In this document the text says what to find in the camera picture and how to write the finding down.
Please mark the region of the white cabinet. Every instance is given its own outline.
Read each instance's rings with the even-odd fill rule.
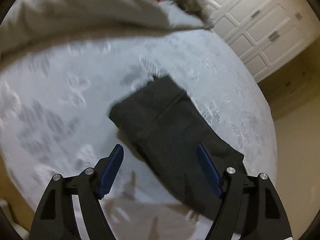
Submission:
[[[215,31],[257,82],[281,68],[320,36],[306,0],[207,0]]]

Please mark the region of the blue rubber tip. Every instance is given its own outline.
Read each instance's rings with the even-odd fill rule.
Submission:
[[[118,174],[119,168],[124,158],[122,146],[116,148],[111,160],[99,179],[98,197],[102,199],[111,190],[112,184]]]
[[[207,179],[210,191],[218,198],[221,198],[223,191],[221,189],[220,175],[201,144],[197,147],[197,157],[204,176]]]

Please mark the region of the black garment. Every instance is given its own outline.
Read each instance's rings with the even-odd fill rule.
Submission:
[[[199,143],[227,167],[246,173],[244,156],[223,141],[199,114],[187,93],[168,76],[156,79],[116,104],[110,119],[136,147],[167,189],[214,220],[221,200],[209,191],[196,157]]]

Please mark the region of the bed sheet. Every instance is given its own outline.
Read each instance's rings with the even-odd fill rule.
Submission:
[[[34,210],[52,175],[79,174],[120,143],[123,164],[100,202],[116,238],[205,239],[212,221],[171,196],[108,118],[115,101],[153,75],[169,74],[187,91],[214,131],[244,154],[249,175],[266,172],[276,182],[268,103],[215,33],[108,28],[29,47],[0,66],[2,154],[10,179]]]

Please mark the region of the beige floor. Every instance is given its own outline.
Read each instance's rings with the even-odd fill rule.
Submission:
[[[15,222],[30,231],[34,212],[10,182],[2,158],[0,158],[0,198],[10,204]]]

